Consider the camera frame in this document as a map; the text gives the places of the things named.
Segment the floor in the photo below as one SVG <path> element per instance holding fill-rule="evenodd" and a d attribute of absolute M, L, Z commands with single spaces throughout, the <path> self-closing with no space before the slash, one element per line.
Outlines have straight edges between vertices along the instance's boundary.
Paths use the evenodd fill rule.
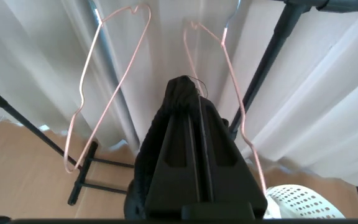
<path fill-rule="evenodd" d="M 60 147 L 64 136 L 45 132 Z M 84 140 L 73 136 L 70 155 L 78 158 Z M 133 164 L 128 148 L 97 157 Z M 0 215 L 12 218 L 123 218 L 125 195 L 84 188 L 74 206 L 67 199 L 77 172 L 67 174 L 62 158 L 24 127 L 0 121 Z M 133 170 L 93 163 L 87 181 L 126 189 Z M 358 195 L 353 185 L 306 173 L 289 174 L 281 169 L 266 172 L 268 186 L 300 184 L 333 203 L 347 218 L 358 218 Z"/>

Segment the perforated basket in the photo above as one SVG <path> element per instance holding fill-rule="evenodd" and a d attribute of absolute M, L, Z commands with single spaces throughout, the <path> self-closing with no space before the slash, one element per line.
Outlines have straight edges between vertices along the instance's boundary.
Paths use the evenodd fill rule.
<path fill-rule="evenodd" d="M 323 196 L 300 185 L 280 185 L 267 190 L 280 207 L 282 218 L 345 218 Z"/>

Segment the black pole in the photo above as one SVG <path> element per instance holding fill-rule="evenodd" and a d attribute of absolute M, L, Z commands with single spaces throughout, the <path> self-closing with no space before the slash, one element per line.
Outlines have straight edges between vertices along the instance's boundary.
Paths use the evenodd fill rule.
<path fill-rule="evenodd" d="M 277 58 L 278 53 L 283 47 L 287 37 L 290 36 L 293 28 L 298 22 L 300 16 L 310 10 L 309 6 L 297 5 L 297 4 L 286 4 L 283 12 L 274 28 L 274 33 L 264 56 L 262 57 L 258 69 L 255 72 L 254 77 L 249 84 L 247 92 L 242 99 L 242 103 L 246 111 L 248 111 L 251 103 L 253 102 L 257 92 L 259 91 L 260 86 L 264 82 L 270 68 L 272 67 L 275 59 Z M 241 112 L 240 109 L 237 110 L 237 113 L 229 127 L 229 132 L 232 139 L 235 139 L 237 136 L 237 130 L 240 126 Z"/>
<path fill-rule="evenodd" d="M 12 115 L 18 122 L 22 123 L 27 129 L 34 133 L 38 138 L 47 143 L 53 150 L 55 150 L 59 155 L 63 156 L 64 152 L 58 145 L 56 145 L 50 138 L 48 138 L 43 132 L 41 132 L 37 127 L 35 127 L 28 119 L 21 115 L 15 108 L 13 108 L 3 97 L 0 96 L 0 108 L 4 109 L 10 115 Z M 75 165 L 76 161 L 68 156 L 68 161 Z"/>

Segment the white curtain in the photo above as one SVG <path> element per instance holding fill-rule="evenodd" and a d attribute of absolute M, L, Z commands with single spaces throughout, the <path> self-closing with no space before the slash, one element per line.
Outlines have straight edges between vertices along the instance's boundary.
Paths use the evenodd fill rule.
<path fill-rule="evenodd" d="M 65 130 L 78 107 L 78 82 L 101 17 L 140 1 L 0 1 L 0 92 L 36 124 Z M 221 36 L 237 0 L 143 1 L 152 21 L 127 80 L 98 131 L 104 146 L 120 139 L 136 151 L 160 106 L 168 80 L 190 75 L 183 48 L 186 21 Z M 242 1 L 226 43 L 242 94 L 284 8 L 276 1 Z M 123 12 L 103 28 L 87 74 L 86 106 L 76 131 L 89 136 L 145 25 L 145 14 Z M 208 98 L 231 121 L 238 109 L 218 43 L 189 30 L 189 47 Z M 246 130 L 261 156 L 290 161 L 323 177 L 358 185 L 358 12 L 303 14 L 247 112 Z M 249 150 L 236 144 L 244 157 Z"/>

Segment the wire hanger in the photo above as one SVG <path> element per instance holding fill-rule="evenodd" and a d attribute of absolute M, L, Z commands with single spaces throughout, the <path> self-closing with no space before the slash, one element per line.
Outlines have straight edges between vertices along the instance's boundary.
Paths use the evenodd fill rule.
<path fill-rule="evenodd" d="M 260 179 L 260 183 L 262 185 L 262 191 L 263 193 L 266 195 L 266 183 L 265 183 L 265 177 L 264 177 L 264 173 L 262 171 L 262 167 L 260 165 L 260 161 L 259 161 L 259 156 L 258 156 L 258 153 L 255 149 L 255 146 L 253 145 L 253 143 L 248 140 L 247 136 L 246 136 L 246 132 L 245 132 L 245 122 L 246 122 L 246 110 L 244 108 L 244 105 L 242 104 L 242 101 L 241 101 L 241 96 L 240 96 L 240 90 L 239 90 L 239 87 L 238 87 L 238 83 L 237 83 L 237 78 L 236 76 L 234 75 L 234 70 L 233 70 L 233 66 L 231 64 L 231 61 L 230 61 L 230 58 L 229 58 L 229 54 L 227 53 L 227 49 L 226 49 L 226 44 L 225 44 L 225 40 L 226 40 L 226 34 L 227 34 L 227 28 L 229 27 L 229 21 L 236 15 L 238 9 L 239 9 L 239 6 L 240 6 L 240 3 L 241 3 L 241 0 L 238 1 L 238 4 L 237 4 L 237 8 L 236 10 L 234 11 L 234 13 L 229 17 L 229 19 L 227 20 L 227 23 L 226 23 L 226 26 L 223 30 L 223 35 L 222 35 L 222 39 L 220 39 L 219 37 L 217 37 L 215 34 L 213 34 L 210 30 L 208 30 L 204 25 L 202 25 L 201 23 L 197 22 L 197 23 L 194 23 L 193 21 L 190 21 L 190 26 L 193 30 L 196 30 L 198 28 L 201 28 L 203 30 L 205 30 L 207 33 L 210 34 L 210 36 L 215 39 L 216 41 L 218 41 L 221 45 L 221 48 L 223 49 L 223 52 L 224 52 L 224 56 L 226 58 L 226 62 L 227 62 L 227 65 L 229 66 L 229 71 L 230 71 L 230 76 L 231 76 L 231 79 L 233 81 L 233 84 L 234 84 L 234 89 L 236 91 L 236 95 L 237 95 L 237 99 L 239 101 L 239 104 L 240 104 L 240 111 L 241 111 L 241 136 L 243 138 L 243 140 L 247 143 L 247 145 L 251 148 L 251 151 L 252 153 L 254 154 L 254 157 L 255 157 L 255 161 L 256 161 L 256 166 L 257 166 L 257 169 L 258 169 L 258 173 L 259 173 L 259 179 Z M 188 46 L 187 46 L 187 28 L 188 26 L 185 26 L 184 30 L 183 30 L 183 42 L 185 44 L 185 49 L 186 49 L 186 54 L 187 54 L 187 57 L 188 57 L 188 60 L 189 60 L 189 64 L 190 64 L 190 68 L 191 68 L 191 71 L 194 75 L 194 77 L 197 79 L 197 84 L 198 84 L 198 88 L 200 89 L 200 93 L 201 93 L 201 96 L 204 97 L 204 93 L 202 91 L 202 87 L 201 87 L 201 84 L 198 80 L 198 77 L 197 77 L 197 73 L 196 73 L 196 69 L 195 69 L 195 66 L 194 66 L 194 63 L 193 63 L 193 59 L 191 59 L 191 56 L 190 56 L 190 52 L 189 52 L 189 49 L 188 49 Z"/>
<path fill-rule="evenodd" d="M 114 90 L 114 93 L 112 94 L 112 96 L 111 96 L 111 98 L 110 98 L 110 100 L 109 100 L 109 103 L 106 105 L 106 108 L 104 109 L 102 115 L 100 116 L 98 123 L 96 123 L 96 126 L 95 126 L 95 128 L 94 128 L 94 130 L 93 130 L 91 136 L 89 137 L 88 142 L 86 143 L 85 148 L 83 149 L 83 151 L 82 151 L 82 153 L 81 153 L 81 156 L 80 156 L 80 158 L 78 159 L 78 162 L 75 164 L 74 169 L 71 169 L 71 168 L 69 168 L 69 165 L 68 165 L 68 149 L 69 149 L 69 147 L 70 147 L 71 134 L 72 134 L 72 132 L 73 132 L 73 127 L 74 127 L 74 122 L 75 122 L 76 116 L 77 116 L 77 114 L 81 111 L 82 107 L 84 106 L 84 102 L 85 102 L 84 93 L 83 93 L 84 77 L 85 77 L 86 69 L 88 68 L 88 64 L 89 64 L 90 59 L 91 59 L 91 56 L 92 56 L 92 51 L 93 51 L 93 49 L 94 49 L 96 40 L 98 39 L 100 30 L 101 30 L 103 24 L 104 24 L 107 20 L 111 19 L 113 16 L 115 16 L 115 15 L 118 14 L 119 12 L 129 9 L 129 10 L 131 10 L 131 13 L 132 13 L 132 14 L 135 14 L 135 13 L 139 10 L 140 7 L 144 7 L 144 8 L 146 8 L 146 9 L 149 11 L 149 19 L 148 19 L 148 21 L 147 21 L 147 23 L 146 23 L 146 26 L 144 27 L 143 33 L 142 33 L 142 35 L 140 36 L 140 39 L 139 39 L 139 41 L 138 41 L 138 43 L 137 43 L 137 46 L 136 46 L 136 48 L 135 48 L 135 50 L 134 50 L 134 53 L 132 54 L 131 61 L 129 62 L 129 64 L 128 64 L 128 66 L 127 66 L 127 69 L 126 69 L 124 75 L 122 76 L 122 79 L 121 79 L 120 82 L 118 83 L 117 88 Z M 101 18 L 100 18 L 100 15 L 99 15 L 98 13 L 97 13 L 97 16 L 98 16 L 98 21 L 101 21 L 101 22 L 99 23 L 99 26 L 98 26 L 98 28 L 96 29 L 96 33 L 95 33 L 95 35 L 94 35 L 94 37 L 93 37 L 93 41 L 92 41 L 92 44 L 91 44 L 91 48 L 90 48 L 89 53 L 88 53 L 88 56 L 87 56 L 87 58 L 86 58 L 85 66 L 84 66 L 84 69 L 83 69 L 83 71 L 82 71 L 81 80 L 80 80 L 81 106 L 75 111 L 73 117 L 71 118 L 70 126 L 69 126 L 68 132 L 67 132 L 67 140 L 66 140 L 65 153 L 64 153 L 63 160 L 64 160 L 65 169 L 66 169 L 66 171 L 67 171 L 68 173 L 72 173 L 74 170 L 76 170 L 76 169 L 78 168 L 78 166 L 80 165 L 81 161 L 84 159 L 84 156 L 85 156 L 86 152 L 88 152 L 88 148 L 89 148 L 89 146 L 90 146 L 90 144 L 91 144 L 91 142 L 92 142 L 92 139 L 93 139 L 94 135 L 96 134 L 96 131 L 97 131 L 98 128 L 99 128 L 100 123 L 102 122 L 102 120 L 103 120 L 103 118 L 104 118 L 104 115 L 106 115 L 106 112 L 107 112 L 107 110 L 109 109 L 110 104 L 112 103 L 112 100 L 113 100 L 114 97 L 116 96 L 118 90 L 120 89 L 120 87 L 121 87 L 121 85 L 122 85 L 122 82 L 124 81 L 125 77 L 126 77 L 127 74 L 128 74 L 129 69 L 130 69 L 131 66 L 132 66 L 132 63 L 134 62 L 136 53 L 137 53 L 137 51 L 138 51 L 138 49 L 139 49 L 139 46 L 140 46 L 140 44 L 141 44 L 141 42 L 142 42 L 142 40 L 143 40 L 143 38 L 144 38 L 144 35 L 145 35 L 145 33 L 146 33 L 147 28 L 149 27 L 150 20 L 151 20 L 151 18 L 152 18 L 152 11 L 151 11 L 150 7 L 149 7 L 147 4 L 138 4 L 138 5 L 136 5 L 135 9 L 132 9 L 130 6 L 122 7 L 122 8 L 120 8 L 120 9 L 114 11 L 113 13 L 111 13 L 110 15 L 108 15 L 107 17 L 105 17 L 104 19 L 101 19 Z"/>

